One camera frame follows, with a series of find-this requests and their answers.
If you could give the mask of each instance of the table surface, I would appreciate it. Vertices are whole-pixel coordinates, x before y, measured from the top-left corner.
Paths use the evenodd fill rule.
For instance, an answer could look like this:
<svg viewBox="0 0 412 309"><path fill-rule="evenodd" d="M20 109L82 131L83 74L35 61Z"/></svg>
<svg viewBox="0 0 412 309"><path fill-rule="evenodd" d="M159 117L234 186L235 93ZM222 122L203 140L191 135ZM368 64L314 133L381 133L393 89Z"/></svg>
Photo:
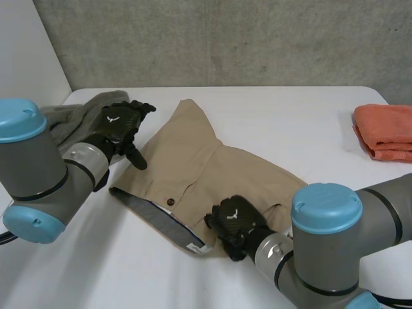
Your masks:
<svg viewBox="0 0 412 309"><path fill-rule="evenodd" d="M82 89L65 104L83 104L110 89ZM181 99L193 99L226 145L250 151L308 183L352 189L412 172L412 165L376 162L352 131L352 112L386 104L365 87L125 88L158 108L140 127L142 147ZM127 167L111 168L109 183ZM0 202L10 197L0 190ZM365 257L360 285L410 298L411 242ZM18 239L0 247L0 308L192 309L294 308L246 259L192 257L174 247L106 189L92 194L51 245Z"/></svg>

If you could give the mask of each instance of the light blue joint cover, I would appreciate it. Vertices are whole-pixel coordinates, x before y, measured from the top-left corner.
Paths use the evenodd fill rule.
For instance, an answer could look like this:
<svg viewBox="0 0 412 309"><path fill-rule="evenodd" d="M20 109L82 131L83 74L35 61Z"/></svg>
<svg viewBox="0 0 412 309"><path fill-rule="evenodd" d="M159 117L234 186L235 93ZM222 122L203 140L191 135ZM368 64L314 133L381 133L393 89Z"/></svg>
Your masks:
<svg viewBox="0 0 412 309"><path fill-rule="evenodd" d="M371 292L364 292L345 306L345 309L381 309L380 303Z"/></svg>
<svg viewBox="0 0 412 309"><path fill-rule="evenodd" d="M47 128L46 117L25 98L0 98L0 144L20 142Z"/></svg>
<svg viewBox="0 0 412 309"><path fill-rule="evenodd" d="M355 225L362 210L358 195L348 187L314 183L292 198L292 223L310 234L334 234Z"/></svg>
<svg viewBox="0 0 412 309"><path fill-rule="evenodd" d="M12 234L32 243L52 243L66 229L63 222L43 211L17 205L6 210L3 223Z"/></svg>

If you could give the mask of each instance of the robotic arm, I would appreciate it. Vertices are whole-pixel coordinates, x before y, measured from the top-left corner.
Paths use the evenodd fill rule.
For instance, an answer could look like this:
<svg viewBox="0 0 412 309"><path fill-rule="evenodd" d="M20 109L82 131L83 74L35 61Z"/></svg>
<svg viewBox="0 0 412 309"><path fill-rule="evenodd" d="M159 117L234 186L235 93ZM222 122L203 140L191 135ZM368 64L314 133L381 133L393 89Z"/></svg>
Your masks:
<svg viewBox="0 0 412 309"><path fill-rule="evenodd" d="M214 206L205 222L232 260L249 255L298 308L381 308L378 300L394 308L412 305L359 287L362 257L412 238L412 174L356 192L334 183L308 185L295 194L291 217L293 240L270 230L253 205L233 196Z"/></svg>
<svg viewBox="0 0 412 309"><path fill-rule="evenodd" d="M90 193L105 186L114 155L126 155L138 169L147 167L133 139L155 110L138 101L107 106L94 132L61 156L33 102L1 99L0 182L13 198L5 227L34 243L55 241Z"/></svg>

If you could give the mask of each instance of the cable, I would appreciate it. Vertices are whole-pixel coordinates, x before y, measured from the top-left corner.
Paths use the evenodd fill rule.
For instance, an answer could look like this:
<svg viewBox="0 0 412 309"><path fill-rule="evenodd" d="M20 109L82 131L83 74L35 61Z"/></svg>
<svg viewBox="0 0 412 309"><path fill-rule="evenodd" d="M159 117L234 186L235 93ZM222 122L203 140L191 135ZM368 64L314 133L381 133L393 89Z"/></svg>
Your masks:
<svg viewBox="0 0 412 309"><path fill-rule="evenodd" d="M3 234L0 234L0 246L5 245L18 237L16 235L13 235L11 232L5 232Z"/></svg>
<svg viewBox="0 0 412 309"><path fill-rule="evenodd" d="M374 298L381 304L385 304L391 308L412 308L412 299L397 299L397 298L390 298L381 295L377 295L372 293Z"/></svg>

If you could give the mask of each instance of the black ring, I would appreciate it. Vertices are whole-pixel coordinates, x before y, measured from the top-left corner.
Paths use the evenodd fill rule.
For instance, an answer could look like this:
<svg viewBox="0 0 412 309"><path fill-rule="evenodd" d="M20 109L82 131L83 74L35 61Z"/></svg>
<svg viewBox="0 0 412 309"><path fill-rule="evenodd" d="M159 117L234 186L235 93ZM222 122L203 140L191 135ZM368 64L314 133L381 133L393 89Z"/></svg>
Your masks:
<svg viewBox="0 0 412 309"><path fill-rule="evenodd" d="M298 275L296 275L296 277L299 279L299 281L302 283L302 285L317 293L317 294L321 294L323 296L344 296L344 295L348 295L351 294L354 290L356 290L359 286L359 280L355 283L355 285L351 286L350 288L347 288L345 290L340 290L340 291L327 291L327 290L321 290L320 288L316 288L313 285L310 285L309 283L303 281L302 278L300 278Z"/></svg>
<svg viewBox="0 0 412 309"><path fill-rule="evenodd" d="M81 169L82 171L84 171L84 172L90 177L91 183L93 184L93 188L96 187L96 179L95 179L95 177L93 176L93 174L91 173L91 171L89 171L86 166L84 166L84 165L82 165L82 164L80 164L80 163L78 163L78 162L76 162L76 161L70 160L70 159L64 159L64 161L65 161L67 164L73 164L74 166L77 166L79 169Z"/></svg>
<svg viewBox="0 0 412 309"><path fill-rule="evenodd" d="M30 196L14 196L14 195L10 195L13 200L15 201L34 201L34 200L38 200L39 198L43 198L47 195L50 195L51 193L59 190L66 182L67 179L69 178L69 170L66 167L66 174L64 175L64 177L62 178L61 181L59 181L58 183L56 183L56 185L50 189L47 189L43 192L34 194L34 195L30 195Z"/></svg>
<svg viewBox="0 0 412 309"><path fill-rule="evenodd" d="M283 259L281 260L281 262L279 263L279 265L276 268L275 271L275 285L276 288L280 291L279 289L279 276L281 275L282 272L282 268L284 267L284 265L286 264L286 262L292 257L294 256L294 251L289 251L288 253L285 254L285 256L283 257Z"/></svg>
<svg viewBox="0 0 412 309"><path fill-rule="evenodd" d="M392 205L392 203L383 195L381 195L381 193L370 189L370 188L365 188L362 189L363 191L369 192L370 194L376 196L388 209L388 211L390 212L392 218L393 218L393 222L395 223L395 230L396 230L396 236L395 236L395 241L393 242L393 246L396 246L399 244L400 240L402 239L403 236L403 228L402 228L402 221L399 218L398 212L397 210L394 208L394 206Z"/></svg>

